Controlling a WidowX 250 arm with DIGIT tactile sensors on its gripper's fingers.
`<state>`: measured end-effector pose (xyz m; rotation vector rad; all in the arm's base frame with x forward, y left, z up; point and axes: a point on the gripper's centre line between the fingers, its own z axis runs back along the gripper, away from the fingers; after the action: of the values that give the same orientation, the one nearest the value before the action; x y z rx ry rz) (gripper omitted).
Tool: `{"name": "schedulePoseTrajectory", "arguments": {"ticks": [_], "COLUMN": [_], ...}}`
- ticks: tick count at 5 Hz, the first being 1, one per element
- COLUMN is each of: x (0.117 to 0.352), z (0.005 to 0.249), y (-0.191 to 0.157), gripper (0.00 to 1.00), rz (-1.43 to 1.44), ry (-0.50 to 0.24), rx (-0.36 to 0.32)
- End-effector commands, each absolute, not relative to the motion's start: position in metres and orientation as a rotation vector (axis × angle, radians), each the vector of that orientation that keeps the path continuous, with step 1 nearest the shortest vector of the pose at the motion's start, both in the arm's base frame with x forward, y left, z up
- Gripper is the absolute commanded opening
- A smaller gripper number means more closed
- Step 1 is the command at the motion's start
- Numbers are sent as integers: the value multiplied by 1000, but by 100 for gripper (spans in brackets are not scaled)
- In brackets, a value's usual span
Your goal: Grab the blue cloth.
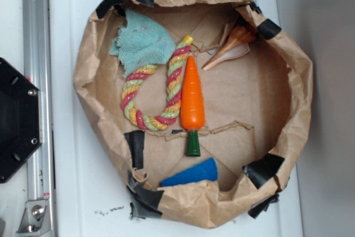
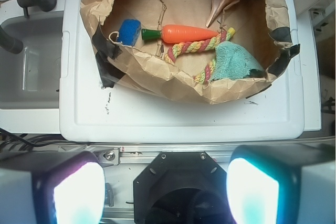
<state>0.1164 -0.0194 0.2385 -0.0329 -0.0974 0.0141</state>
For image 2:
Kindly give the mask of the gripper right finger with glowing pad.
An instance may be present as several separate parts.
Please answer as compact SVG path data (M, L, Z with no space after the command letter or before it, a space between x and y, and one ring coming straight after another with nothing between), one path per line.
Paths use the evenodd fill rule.
M335 147L241 145L226 191L237 223L335 223Z

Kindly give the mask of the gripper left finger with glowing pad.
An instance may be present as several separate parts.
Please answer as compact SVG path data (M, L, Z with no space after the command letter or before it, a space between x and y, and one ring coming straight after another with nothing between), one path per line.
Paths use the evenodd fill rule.
M1 153L1 223L99 223L104 199L92 152Z

